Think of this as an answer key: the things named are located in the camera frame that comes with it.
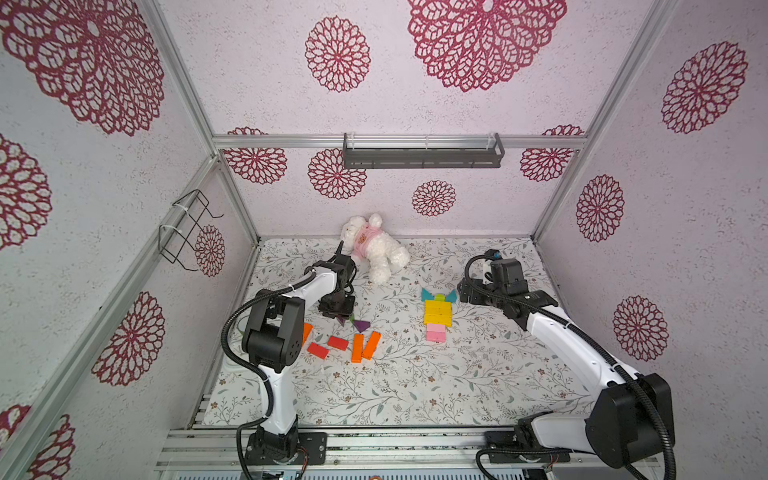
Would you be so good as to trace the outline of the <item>magenta pink block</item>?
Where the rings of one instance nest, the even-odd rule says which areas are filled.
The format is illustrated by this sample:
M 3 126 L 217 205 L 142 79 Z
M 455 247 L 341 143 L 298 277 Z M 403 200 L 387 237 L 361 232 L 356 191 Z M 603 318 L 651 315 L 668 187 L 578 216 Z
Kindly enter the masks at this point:
M 433 343 L 445 343 L 447 335 L 443 331 L 428 331 L 426 333 L 426 340 Z

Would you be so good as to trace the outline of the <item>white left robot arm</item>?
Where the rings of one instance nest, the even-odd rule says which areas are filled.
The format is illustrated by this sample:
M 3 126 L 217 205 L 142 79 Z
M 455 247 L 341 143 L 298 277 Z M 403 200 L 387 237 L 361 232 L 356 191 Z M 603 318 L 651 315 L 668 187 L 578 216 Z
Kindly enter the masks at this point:
M 330 259 L 307 267 L 300 278 L 282 288 L 259 290 L 224 323 L 220 337 L 223 354 L 255 374 L 266 396 L 262 416 L 236 429 L 236 451 L 244 478 L 252 477 L 250 460 L 288 462 L 301 451 L 302 464 L 309 464 L 309 454 L 299 440 L 291 367 L 304 345 L 306 310 L 317 305 L 330 318 L 350 317 L 356 274 L 355 261 L 336 252 Z

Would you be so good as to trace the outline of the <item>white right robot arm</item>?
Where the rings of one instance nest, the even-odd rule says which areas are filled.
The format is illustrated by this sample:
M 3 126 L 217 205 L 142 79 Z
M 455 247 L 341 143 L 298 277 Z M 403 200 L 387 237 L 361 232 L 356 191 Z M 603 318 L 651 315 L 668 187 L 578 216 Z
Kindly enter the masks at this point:
M 499 309 L 540 340 L 594 400 L 585 416 L 545 411 L 519 420 L 508 440 L 487 436 L 475 457 L 486 478 L 492 475 L 485 460 L 554 464 L 575 453 L 594 455 L 636 479 L 644 476 L 637 462 L 661 455 L 664 478 L 676 478 L 672 394 L 664 378 L 643 374 L 609 353 L 551 295 L 529 288 L 518 260 L 497 250 L 471 257 L 457 290 L 461 302 Z

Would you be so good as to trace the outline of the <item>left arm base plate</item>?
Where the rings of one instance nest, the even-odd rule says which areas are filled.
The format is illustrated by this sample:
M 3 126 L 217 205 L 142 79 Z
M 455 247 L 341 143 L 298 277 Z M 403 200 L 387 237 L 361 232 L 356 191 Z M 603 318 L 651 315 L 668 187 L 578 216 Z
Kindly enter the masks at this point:
M 293 432 L 276 435 L 264 429 L 251 434 L 245 447 L 247 466 L 322 465 L 327 453 L 324 432 Z

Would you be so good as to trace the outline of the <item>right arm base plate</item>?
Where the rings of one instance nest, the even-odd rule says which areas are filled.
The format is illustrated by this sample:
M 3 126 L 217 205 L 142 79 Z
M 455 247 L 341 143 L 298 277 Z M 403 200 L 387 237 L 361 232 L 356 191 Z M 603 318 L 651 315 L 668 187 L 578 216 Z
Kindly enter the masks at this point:
M 498 430 L 484 433 L 486 447 L 491 450 L 488 455 L 492 464 L 502 463 L 558 463 L 569 462 L 569 450 L 555 452 L 552 448 L 543 447 L 525 431 Z

